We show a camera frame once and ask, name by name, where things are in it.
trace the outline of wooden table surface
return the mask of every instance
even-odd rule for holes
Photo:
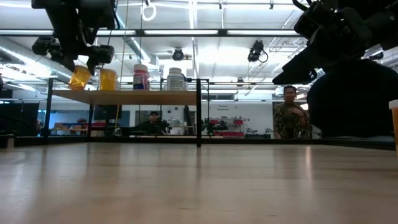
[[[0,150],[0,223],[397,223],[395,152],[104,144]]]

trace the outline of ceiling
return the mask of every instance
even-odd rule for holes
[[[269,0],[151,0],[156,7],[156,15],[151,21],[141,17],[141,0],[119,0],[118,15],[127,29],[293,29],[302,14],[292,5],[291,0],[274,0],[270,10]],[[146,9],[150,17],[152,9]],[[52,29],[47,14],[42,9],[30,8],[30,0],[0,1],[0,29]],[[0,37],[31,49],[36,37]],[[266,63],[249,63],[249,49],[255,40],[262,40],[269,53]],[[132,80],[137,56],[120,37],[98,38],[96,44],[109,44],[115,48],[115,56],[105,68],[111,68],[122,76],[122,81]],[[245,82],[271,82],[281,67],[305,46],[302,38],[255,38],[255,37],[144,37],[135,38],[142,49],[159,58],[164,67],[164,75],[170,67],[180,67],[188,77],[209,78],[214,82],[236,82],[239,77]],[[181,48],[186,55],[193,55],[195,61],[174,62],[171,53]],[[388,52],[395,59],[395,51]],[[78,63],[85,62],[81,57]],[[159,72],[152,72],[155,80]]]

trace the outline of wooden shelf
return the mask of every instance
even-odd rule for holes
[[[92,105],[196,105],[195,91],[54,90],[53,95]]]

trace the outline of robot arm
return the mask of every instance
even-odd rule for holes
[[[102,27],[115,29],[115,0],[32,0],[32,8],[45,9],[54,29],[53,37],[39,37],[32,50],[74,71],[79,55],[89,56],[88,69],[94,74],[99,63],[111,63],[112,46],[88,46]]]
[[[355,0],[340,1],[349,5]],[[308,39],[307,48],[282,67],[283,72],[273,80],[276,85],[307,84],[316,79],[316,68],[327,72],[340,62],[362,57],[377,44],[383,50],[398,46],[398,1],[367,1],[375,7],[370,7],[374,11],[365,18],[355,7],[338,9],[339,0],[310,3],[294,27]]]

